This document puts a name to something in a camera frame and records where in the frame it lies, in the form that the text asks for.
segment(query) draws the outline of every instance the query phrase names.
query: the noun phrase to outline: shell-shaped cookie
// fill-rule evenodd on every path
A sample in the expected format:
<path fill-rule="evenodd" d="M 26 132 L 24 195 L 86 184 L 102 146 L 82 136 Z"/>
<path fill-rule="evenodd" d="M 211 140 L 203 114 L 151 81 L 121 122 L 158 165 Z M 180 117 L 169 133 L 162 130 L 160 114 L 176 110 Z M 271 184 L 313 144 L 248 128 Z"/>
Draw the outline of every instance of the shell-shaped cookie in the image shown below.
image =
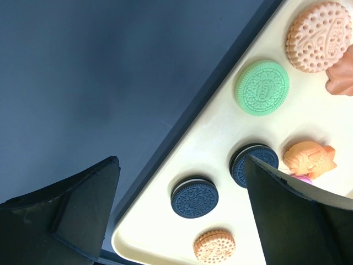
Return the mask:
<path fill-rule="evenodd" d="M 326 83 L 330 94 L 353 96 L 353 45 L 337 63 L 326 70 L 326 74 L 330 78 Z"/>

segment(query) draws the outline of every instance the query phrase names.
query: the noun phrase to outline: cookie with holes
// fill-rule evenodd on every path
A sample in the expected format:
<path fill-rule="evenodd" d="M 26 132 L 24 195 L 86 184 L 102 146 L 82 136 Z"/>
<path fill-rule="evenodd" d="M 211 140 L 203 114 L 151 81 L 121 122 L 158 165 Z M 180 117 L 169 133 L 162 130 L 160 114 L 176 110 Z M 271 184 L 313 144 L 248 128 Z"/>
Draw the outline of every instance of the cookie with holes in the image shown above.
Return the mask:
<path fill-rule="evenodd" d="M 213 230 L 200 236 L 194 243 L 196 258 L 204 264 L 216 264 L 233 256 L 236 243 L 225 230 Z"/>
<path fill-rule="evenodd" d="M 286 51 L 293 66 L 303 72 L 324 71 L 342 58 L 350 45 L 351 18 L 339 3 L 309 7 L 288 34 Z"/>

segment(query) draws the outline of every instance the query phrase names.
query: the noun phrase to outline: tray rim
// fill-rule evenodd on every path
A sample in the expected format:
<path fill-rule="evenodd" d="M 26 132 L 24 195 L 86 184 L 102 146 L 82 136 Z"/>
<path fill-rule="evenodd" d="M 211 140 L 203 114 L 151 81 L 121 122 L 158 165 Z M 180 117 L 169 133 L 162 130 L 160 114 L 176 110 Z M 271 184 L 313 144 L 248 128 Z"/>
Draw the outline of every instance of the tray rim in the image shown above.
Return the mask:
<path fill-rule="evenodd" d="M 251 17 L 248 24 L 243 28 L 225 56 L 199 90 L 195 98 L 185 109 L 176 125 L 171 129 L 157 151 L 153 154 L 136 180 L 127 190 L 126 194 L 119 201 L 116 208 L 112 211 L 111 214 L 116 216 L 114 222 L 115 224 L 118 224 L 124 217 L 131 205 L 138 198 L 139 194 L 144 190 L 149 180 L 153 177 L 154 173 L 158 170 L 183 135 L 187 132 L 188 128 L 206 106 L 207 102 L 209 102 L 214 93 L 226 80 L 228 74 L 234 68 L 234 65 L 237 64 L 244 53 L 246 53 L 246 51 L 251 47 L 251 44 L 270 21 L 271 17 L 286 1 L 287 0 L 265 0 L 262 2 L 258 10 L 256 10 L 254 15 Z M 104 249 L 101 251 L 98 262 L 106 265 L 140 264 L 126 260 L 115 252 L 110 252 Z"/>

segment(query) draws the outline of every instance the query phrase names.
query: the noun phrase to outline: mint green cookie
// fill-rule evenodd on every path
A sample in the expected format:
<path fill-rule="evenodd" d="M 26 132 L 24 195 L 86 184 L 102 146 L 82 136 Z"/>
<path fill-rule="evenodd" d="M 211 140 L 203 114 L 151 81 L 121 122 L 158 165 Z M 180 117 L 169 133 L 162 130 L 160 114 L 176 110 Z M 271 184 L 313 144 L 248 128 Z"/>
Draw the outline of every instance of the mint green cookie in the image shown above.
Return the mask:
<path fill-rule="evenodd" d="M 249 65 L 236 83 L 236 99 L 243 111 L 254 116 L 274 112 L 289 90 L 286 70 L 277 62 L 263 60 Z"/>

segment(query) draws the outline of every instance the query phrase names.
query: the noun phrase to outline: dark blue sandwich cookie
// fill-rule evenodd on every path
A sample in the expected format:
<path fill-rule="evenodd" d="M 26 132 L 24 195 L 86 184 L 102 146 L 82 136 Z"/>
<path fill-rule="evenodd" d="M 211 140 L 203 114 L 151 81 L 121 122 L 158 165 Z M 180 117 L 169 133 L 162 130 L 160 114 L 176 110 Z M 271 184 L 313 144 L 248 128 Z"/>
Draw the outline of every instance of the dark blue sandwich cookie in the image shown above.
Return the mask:
<path fill-rule="evenodd" d="M 175 213 L 188 219 L 198 218 L 216 207 L 218 191 L 207 178 L 193 176 L 175 186 L 171 200 Z"/>
<path fill-rule="evenodd" d="M 244 175 L 244 164 L 246 156 L 255 156 L 265 163 L 278 169 L 279 159 L 278 155 L 267 145 L 250 144 L 237 150 L 231 159 L 231 175 L 235 182 L 243 187 L 247 187 L 247 182 Z"/>

